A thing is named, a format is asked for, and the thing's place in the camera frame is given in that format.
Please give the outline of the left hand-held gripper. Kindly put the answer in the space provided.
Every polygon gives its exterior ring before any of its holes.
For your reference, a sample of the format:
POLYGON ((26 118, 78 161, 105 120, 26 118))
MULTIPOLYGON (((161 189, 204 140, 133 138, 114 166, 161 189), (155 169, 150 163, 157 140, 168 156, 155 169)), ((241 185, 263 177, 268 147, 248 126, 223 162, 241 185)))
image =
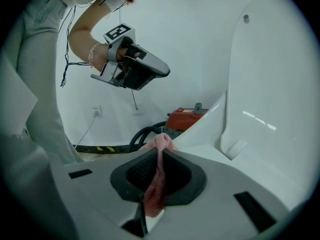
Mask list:
POLYGON ((99 75, 90 77, 115 87, 139 91, 156 78, 165 78, 170 74, 169 66, 151 52, 136 44, 135 29, 121 23, 103 35, 107 45, 107 63, 99 75), (124 57, 117 61, 119 48, 133 46, 140 50, 137 58, 124 57))

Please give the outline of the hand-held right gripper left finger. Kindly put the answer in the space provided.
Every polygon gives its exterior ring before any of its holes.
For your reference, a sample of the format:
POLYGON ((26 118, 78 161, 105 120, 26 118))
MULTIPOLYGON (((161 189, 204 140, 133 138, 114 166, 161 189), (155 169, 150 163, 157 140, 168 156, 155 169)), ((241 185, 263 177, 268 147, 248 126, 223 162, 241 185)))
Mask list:
POLYGON ((153 181, 158 166, 158 150, 143 149, 138 157, 118 166, 110 175, 110 183, 119 196, 140 203, 153 181))

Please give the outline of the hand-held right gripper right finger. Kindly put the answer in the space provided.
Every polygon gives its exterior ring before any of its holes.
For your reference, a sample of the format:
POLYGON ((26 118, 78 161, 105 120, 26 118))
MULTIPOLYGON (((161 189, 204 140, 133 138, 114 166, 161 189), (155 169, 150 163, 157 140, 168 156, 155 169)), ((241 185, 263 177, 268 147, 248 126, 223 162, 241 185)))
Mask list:
POLYGON ((205 189, 205 171, 190 160, 165 149, 162 152, 165 174, 165 206, 188 205, 205 189))

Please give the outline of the person's left hand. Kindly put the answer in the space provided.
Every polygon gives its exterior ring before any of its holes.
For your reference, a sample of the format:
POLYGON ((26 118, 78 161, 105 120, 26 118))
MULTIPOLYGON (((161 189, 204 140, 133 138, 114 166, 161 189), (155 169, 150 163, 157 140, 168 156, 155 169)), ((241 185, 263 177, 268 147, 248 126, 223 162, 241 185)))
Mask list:
POLYGON ((116 52, 116 60, 121 62, 124 60, 124 57, 137 58, 140 55, 141 51, 136 47, 129 45, 126 47, 119 48, 116 52))

